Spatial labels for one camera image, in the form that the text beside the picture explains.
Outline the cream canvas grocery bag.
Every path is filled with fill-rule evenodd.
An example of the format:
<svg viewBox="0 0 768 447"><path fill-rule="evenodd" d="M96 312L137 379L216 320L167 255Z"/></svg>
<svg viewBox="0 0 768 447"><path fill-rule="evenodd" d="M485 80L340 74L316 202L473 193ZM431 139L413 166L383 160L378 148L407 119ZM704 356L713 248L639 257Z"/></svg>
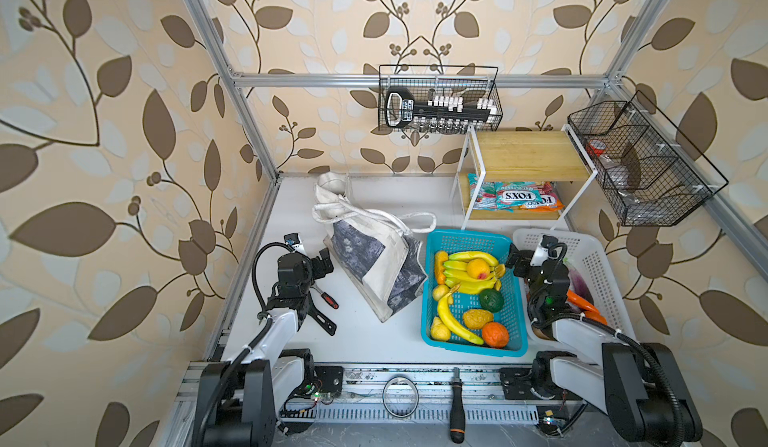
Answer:
<svg viewBox="0 0 768 447"><path fill-rule="evenodd" d="M315 183L312 217L327 232L324 245L382 323L422 292L427 273L422 242L437 226L432 212L396 216L353 202L348 176L321 174Z"/></svg>

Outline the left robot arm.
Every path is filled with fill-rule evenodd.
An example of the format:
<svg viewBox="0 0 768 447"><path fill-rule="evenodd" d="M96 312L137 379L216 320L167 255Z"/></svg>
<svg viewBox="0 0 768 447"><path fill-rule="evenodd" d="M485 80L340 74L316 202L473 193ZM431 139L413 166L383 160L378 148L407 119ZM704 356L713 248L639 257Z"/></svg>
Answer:
<svg viewBox="0 0 768 447"><path fill-rule="evenodd" d="M277 281L264 297L257 267L272 248L285 253L277 259ZM308 318L327 334L336 333L337 325L315 306L311 294L316 282L333 271L329 250L321 249L314 258L307 256L297 233L257 251L251 284L259 302L261 329L233 358L204 368L191 427L193 446L270 446L282 405L317 389L311 352L289 349L287 344Z"/></svg>

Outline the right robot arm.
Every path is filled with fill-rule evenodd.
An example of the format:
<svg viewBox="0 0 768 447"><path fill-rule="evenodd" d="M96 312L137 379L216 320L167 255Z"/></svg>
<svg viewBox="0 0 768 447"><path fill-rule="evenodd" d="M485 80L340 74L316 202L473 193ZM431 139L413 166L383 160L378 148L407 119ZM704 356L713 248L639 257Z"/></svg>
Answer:
<svg viewBox="0 0 768 447"><path fill-rule="evenodd" d="M505 262L528 285L531 327L563 346L536 355L528 374L532 391L576 394L606 414L627 442L681 446L701 440L703 422L672 351L638 342L594 305L577 306L567 253L565 242L542 235L533 250L510 246Z"/></svg>

